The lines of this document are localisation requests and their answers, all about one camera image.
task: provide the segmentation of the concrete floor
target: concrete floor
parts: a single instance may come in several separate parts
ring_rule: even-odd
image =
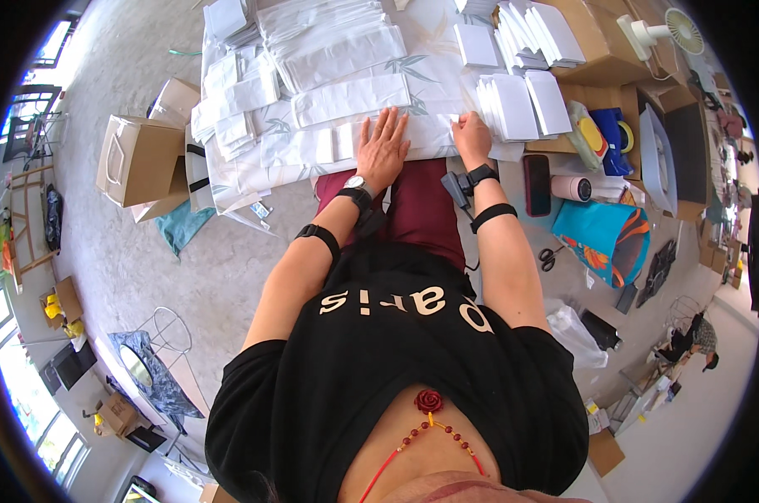
[[[192,4],[192,0],[93,0],[83,16],[63,56],[63,65],[74,75],[59,106],[70,114],[70,125],[55,155],[57,188],[65,198],[62,252],[55,262],[57,276],[72,275],[77,284],[83,321],[92,338],[134,329],[156,306],[177,312],[193,335],[188,357],[200,392],[211,405],[224,365],[243,343],[265,277],[289,240],[314,216],[317,202],[308,181],[278,187],[264,203],[276,209],[268,221],[279,238],[213,217],[178,260],[153,222],[135,224],[129,210],[95,190],[109,114],[143,116],[170,76],[199,82],[200,56],[168,54],[170,48],[200,50],[203,14],[200,6],[191,10]],[[500,170],[512,203],[524,208],[521,166],[506,163]],[[678,234],[676,220],[649,213],[652,243],[638,286],[645,282],[653,253]],[[558,247],[543,222],[527,217],[523,222],[535,253]],[[462,214],[459,228],[467,261],[474,264],[475,237]],[[591,309],[615,325],[624,339],[617,353],[609,351],[605,369],[576,371],[583,397],[594,397],[604,406],[614,400],[624,386],[617,371],[645,361],[650,346],[664,337],[667,311],[677,296],[693,296],[702,305],[709,302],[718,277],[699,267],[697,256],[694,227],[686,223],[667,283],[656,298],[632,309],[629,316],[612,307],[619,293],[603,281],[586,288],[584,268],[569,253],[558,256],[552,271],[541,273],[545,297]],[[177,373],[185,370],[179,368]],[[185,382],[188,376],[180,377]],[[186,427],[190,448],[200,455],[205,421],[188,419]]]

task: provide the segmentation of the round mirror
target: round mirror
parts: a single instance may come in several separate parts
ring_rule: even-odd
[[[120,357],[122,357],[123,364],[125,364],[128,372],[130,372],[137,381],[145,386],[153,386],[153,379],[150,377],[148,368],[144,366],[142,360],[136,356],[136,353],[134,353],[130,347],[121,346]]]

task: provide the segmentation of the blue patterned bag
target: blue patterned bag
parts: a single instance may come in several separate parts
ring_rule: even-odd
[[[641,207],[567,200],[553,234],[611,287],[633,283],[651,241]]]

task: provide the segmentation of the box handle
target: box handle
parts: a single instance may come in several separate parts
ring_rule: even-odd
[[[120,145],[120,140],[117,138],[117,135],[112,136],[112,141],[114,145],[117,146],[118,149],[120,149],[120,168],[117,170],[117,179],[112,178],[112,174],[108,170],[108,161],[112,156],[112,149],[108,149],[108,153],[106,153],[106,179],[113,183],[114,185],[120,185],[120,178],[119,176],[122,176],[123,173],[123,165],[125,163],[125,152],[123,151],[123,147]]]

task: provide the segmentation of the maroon pants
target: maroon pants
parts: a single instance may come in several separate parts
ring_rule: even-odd
[[[318,179],[315,192],[321,204],[316,215],[334,199],[356,171],[341,171]],[[420,246],[431,254],[444,257],[463,272],[465,257],[461,238],[457,235],[452,197],[441,185],[441,177],[445,174],[445,158],[407,161],[391,186],[387,222],[376,236],[381,241],[401,241]],[[385,191],[374,199],[374,208],[382,206],[384,196]],[[353,241],[354,232],[346,244]]]

